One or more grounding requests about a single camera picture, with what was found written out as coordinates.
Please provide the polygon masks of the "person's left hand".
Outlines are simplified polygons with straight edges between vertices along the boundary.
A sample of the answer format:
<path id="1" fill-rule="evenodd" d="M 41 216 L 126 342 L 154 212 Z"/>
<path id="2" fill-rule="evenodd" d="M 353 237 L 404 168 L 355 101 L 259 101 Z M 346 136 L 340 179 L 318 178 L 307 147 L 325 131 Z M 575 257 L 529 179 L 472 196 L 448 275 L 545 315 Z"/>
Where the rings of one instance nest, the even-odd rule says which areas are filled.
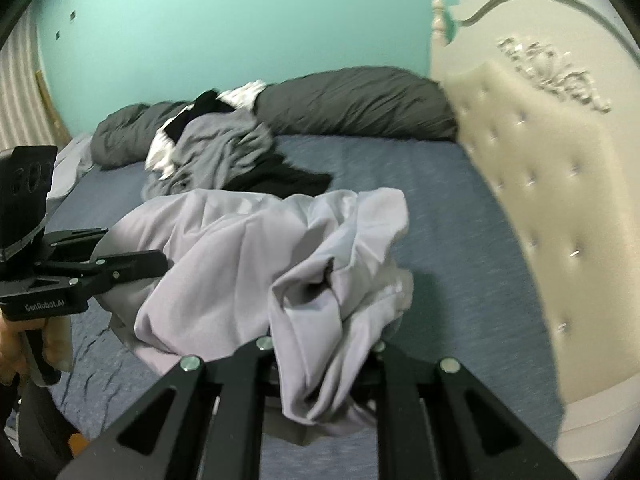
<path id="1" fill-rule="evenodd" d="M 16 374 L 28 373 L 22 333 L 35 330 L 42 339 L 42 355 L 54 368 L 70 372 L 73 368 L 72 323 L 68 316 L 9 321 L 1 315 L 1 383 L 8 386 Z"/>

